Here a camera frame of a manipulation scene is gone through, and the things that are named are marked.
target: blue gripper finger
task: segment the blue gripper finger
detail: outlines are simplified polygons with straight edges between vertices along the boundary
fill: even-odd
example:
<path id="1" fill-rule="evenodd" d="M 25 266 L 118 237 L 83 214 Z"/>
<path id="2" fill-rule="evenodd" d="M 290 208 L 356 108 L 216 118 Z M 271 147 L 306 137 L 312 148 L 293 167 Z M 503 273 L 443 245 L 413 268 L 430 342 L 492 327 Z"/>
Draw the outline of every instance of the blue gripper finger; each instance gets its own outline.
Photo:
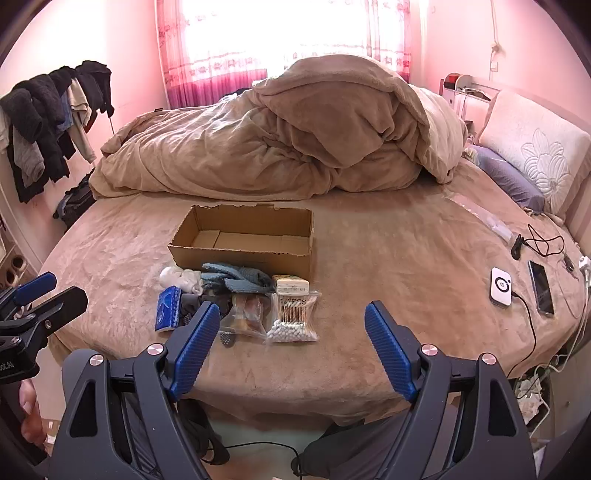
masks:
<path id="1" fill-rule="evenodd" d="M 49 293 L 57 286 L 56 276 L 51 272 L 45 272 L 30 282 L 17 288 L 14 293 L 14 303 L 19 306 L 25 306 L 39 297 Z"/>
<path id="2" fill-rule="evenodd" d="M 173 381 L 168 389 L 173 401 L 178 401 L 182 395 L 188 393 L 193 387 L 220 327 L 220 310 L 218 306 L 214 303 L 209 304 L 206 311 L 201 312 L 204 306 L 197 311 L 187 326 L 175 330 L 167 342 L 168 347 L 168 343 L 173 340 L 175 333 L 180 332 L 181 329 L 194 328 L 193 333 L 184 342 L 184 346 L 180 346 L 174 360 Z"/>
<path id="3" fill-rule="evenodd" d="M 407 401 L 413 402 L 417 398 L 418 390 L 413 383 L 411 362 L 396 340 L 386 319 L 373 303 L 367 305 L 365 309 L 365 331 L 374 345 L 394 390 Z"/>

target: plastic wrapper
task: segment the plastic wrapper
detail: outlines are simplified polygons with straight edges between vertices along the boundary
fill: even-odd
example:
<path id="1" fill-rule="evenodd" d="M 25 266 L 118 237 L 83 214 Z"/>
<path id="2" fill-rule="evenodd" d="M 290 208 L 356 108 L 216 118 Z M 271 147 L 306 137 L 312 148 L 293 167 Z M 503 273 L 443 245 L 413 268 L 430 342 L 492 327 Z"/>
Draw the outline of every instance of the plastic wrapper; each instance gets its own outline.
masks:
<path id="1" fill-rule="evenodd" d="M 303 295 L 271 294 L 273 325 L 267 342 L 316 342 L 318 334 L 312 327 L 314 305 L 320 293 Z"/>
<path id="2" fill-rule="evenodd" d="M 457 203 L 460 207 L 465 208 L 468 212 L 478 218 L 488 228 L 500 236 L 507 245 L 512 245 L 511 236 L 513 236 L 513 232 L 511 232 L 511 229 L 507 227 L 506 223 L 500 220 L 496 215 L 459 193 L 452 193 L 448 195 L 447 198 L 452 202 Z"/>
<path id="3" fill-rule="evenodd" d="M 232 308 L 220 322 L 220 331 L 261 339 L 267 338 L 262 325 L 264 305 L 261 295 L 237 293 L 232 295 Z"/>

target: backpack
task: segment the backpack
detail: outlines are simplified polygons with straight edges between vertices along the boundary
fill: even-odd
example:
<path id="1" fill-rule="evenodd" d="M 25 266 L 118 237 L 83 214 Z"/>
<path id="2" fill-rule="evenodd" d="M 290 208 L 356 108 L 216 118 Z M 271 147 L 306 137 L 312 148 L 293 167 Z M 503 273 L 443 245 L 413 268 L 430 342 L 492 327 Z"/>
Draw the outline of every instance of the backpack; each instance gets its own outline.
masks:
<path id="1" fill-rule="evenodd" d="M 67 229 L 70 229 L 75 221 L 96 201 L 88 185 L 92 171 L 80 181 L 77 187 L 66 192 L 53 214 L 53 218 L 63 220 Z"/>

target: open cardboard box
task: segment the open cardboard box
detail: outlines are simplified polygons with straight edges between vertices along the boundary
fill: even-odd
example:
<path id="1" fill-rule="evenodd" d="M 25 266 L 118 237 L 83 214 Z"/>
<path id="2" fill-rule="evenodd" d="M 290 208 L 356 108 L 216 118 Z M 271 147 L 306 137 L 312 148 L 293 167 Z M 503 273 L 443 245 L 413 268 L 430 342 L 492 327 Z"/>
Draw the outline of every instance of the open cardboard box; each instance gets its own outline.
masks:
<path id="1" fill-rule="evenodd" d="M 224 262 L 309 280 L 312 211 L 270 204 L 193 205 L 168 248 L 181 268 Z"/>

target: charging cable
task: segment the charging cable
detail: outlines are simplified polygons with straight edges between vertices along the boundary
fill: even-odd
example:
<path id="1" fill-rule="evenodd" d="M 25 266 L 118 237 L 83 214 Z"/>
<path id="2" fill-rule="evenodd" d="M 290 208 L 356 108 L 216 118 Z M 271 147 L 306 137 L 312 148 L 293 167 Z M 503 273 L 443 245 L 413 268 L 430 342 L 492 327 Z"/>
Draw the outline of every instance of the charging cable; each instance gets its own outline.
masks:
<path id="1" fill-rule="evenodd" d="M 525 309 L 527 310 L 527 318 L 530 321 L 531 334 L 534 336 L 534 347 L 531 349 L 531 352 L 528 353 L 528 355 L 523 360 L 520 360 L 515 365 L 513 365 L 513 367 L 511 368 L 511 370 L 509 370 L 509 373 L 507 374 L 507 378 L 509 378 L 511 376 L 511 374 L 513 373 L 513 370 L 515 369 L 515 367 L 517 367 L 517 365 L 525 362 L 529 357 L 531 357 L 534 354 L 535 347 L 538 344 L 538 339 L 535 335 L 534 322 L 531 320 L 530 307 L 528 306 L 525 299 L 521 295 L 519 295 L 516 291 L 511 291 L 511 296 L 520 299 L 523 302 L 523 305 L 525 305 Z"/>
<path id="2" fill-rule="evenodd" d="M 591 260 L 589 259 L 589 257 L 581 257 L 580 258 L 579 269 L 581 270 L 581 272 L 583 273 L 584 278 L 585 278 L 585 304 L 583 306 L 583 313 L 581 314 L 581 318 L 579 320 L 579 328 L 577 330 L 576 336 L 574 337 L 573 344 L 570 347 L 570 350 L 568 353 L 562 354 L 562 355 L 554 355 L 552 357 L 552 360 L 550 360 L 549 363 L 537 365 L 534 369 L 534 374 L 532 376 L 531 387 L 523 395 L 517 397 L 517 400 L 522 399 L 532 390 L 532 388 L 535 386 L 537 379 L 539 379 L 541 382 L 543 379 L 545 379 L 550 374 L 550 371 L 556 372 L 558 374 L 561 373 L 562 371 L 564 371 L 564 369 L 566 368 L 566 365 L 569 362 L 570 357 L 572 356 L 574 350 L 576 349 L 576 347 L 579 343 L 579 340 L 583 339 L 585 336 L 585 330 L 587 327 L 587 307 L 589 306 L 589 287 L 591 286 Z M 562 358 L 562 357 L 566 357 L 566 359 L 564 360 L 564 363 L 562 364 L 562 366 L 559 366 L 558 364 L 560 362 L 560 358 Z M 538 369 L 540 369 L 540 368 L 544 368 L 546 370 L 542 374 L 541 377 L 538 377 Z"/>

